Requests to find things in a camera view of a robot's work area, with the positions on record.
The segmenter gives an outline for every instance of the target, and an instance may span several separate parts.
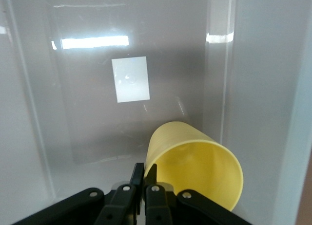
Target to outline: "white square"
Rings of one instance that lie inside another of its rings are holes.
[[[117,102],[150,99],[146,57],[112,59]]]

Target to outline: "metal bolt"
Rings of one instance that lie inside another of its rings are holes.
[[[189,199],[189,198],[192,197],[192,195],[191,195],[189,192],[184,192],[184,193],[182,194],[182,196],[183,196],[185,199]]]
[[[157,185],[153,186],[153,187],[152,187],[152,191],[153,191],[153,192],[159,191],[159,187],[158,187]]]
[[[96,197],[98,195],[98,192],[90,192],[89,196],[90,197]]]
[[[122,190],[124,190],[124,191],[129,191],[129,190],[130,190],[130,186],[124,186],[124,187],[122,188]]]

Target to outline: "yellow cup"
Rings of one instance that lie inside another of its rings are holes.
[[[183,122],[160,126],[152,135],[145,177],[157,164],[157,182],[174,187],[177,195],[193,189],[229,211],[243,190],[243,172],[232,152]]]

